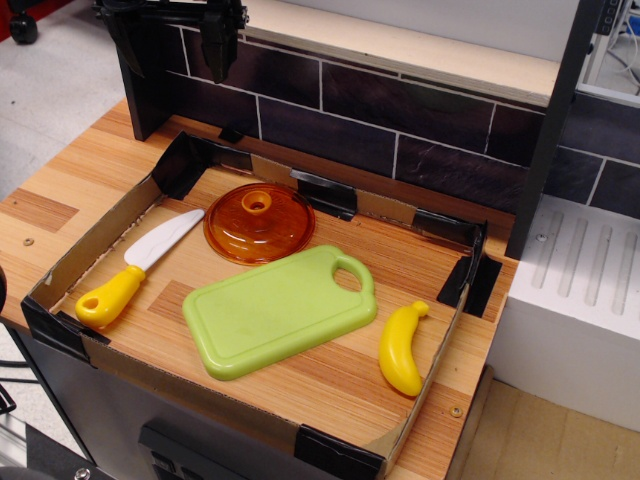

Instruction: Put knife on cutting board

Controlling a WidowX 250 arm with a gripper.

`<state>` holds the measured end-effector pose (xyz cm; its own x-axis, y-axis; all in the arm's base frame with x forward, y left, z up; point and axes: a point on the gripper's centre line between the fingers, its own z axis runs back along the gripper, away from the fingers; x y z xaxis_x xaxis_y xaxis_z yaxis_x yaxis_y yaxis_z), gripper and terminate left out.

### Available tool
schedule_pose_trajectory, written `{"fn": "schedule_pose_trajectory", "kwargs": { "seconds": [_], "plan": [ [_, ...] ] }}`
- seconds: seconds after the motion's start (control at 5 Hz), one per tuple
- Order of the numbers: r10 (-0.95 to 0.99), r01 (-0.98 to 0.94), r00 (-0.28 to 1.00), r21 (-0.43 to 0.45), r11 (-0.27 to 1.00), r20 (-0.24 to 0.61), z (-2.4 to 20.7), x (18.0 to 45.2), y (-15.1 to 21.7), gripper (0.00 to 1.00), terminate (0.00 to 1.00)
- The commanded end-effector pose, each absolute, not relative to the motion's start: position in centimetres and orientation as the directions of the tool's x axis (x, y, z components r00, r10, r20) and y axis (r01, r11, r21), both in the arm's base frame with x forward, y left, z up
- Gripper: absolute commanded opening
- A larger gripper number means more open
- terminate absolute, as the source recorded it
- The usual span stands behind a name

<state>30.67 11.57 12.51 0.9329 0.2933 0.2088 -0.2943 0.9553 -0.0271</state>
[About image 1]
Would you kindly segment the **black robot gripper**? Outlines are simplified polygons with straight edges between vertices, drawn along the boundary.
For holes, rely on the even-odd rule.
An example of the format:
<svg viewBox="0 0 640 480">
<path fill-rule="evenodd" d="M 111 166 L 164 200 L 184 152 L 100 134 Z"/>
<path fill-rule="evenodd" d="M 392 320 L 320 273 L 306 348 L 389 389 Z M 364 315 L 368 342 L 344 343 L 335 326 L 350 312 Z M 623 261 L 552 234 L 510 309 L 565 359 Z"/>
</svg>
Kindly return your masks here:
<svg viewBox="0 0 640 480">
<path fill-rule="evenodd" d="M 237 58 L 237 30 L 248 23 L 241 1 L 95 1 L 94 10 L 106 17 L 106 26 L 128 67 L 144 77 L 134 48 L 139 19 L 169 24 L 200 23 L 201 49 L 211 79 L 225 81 Z"/>
</svg>

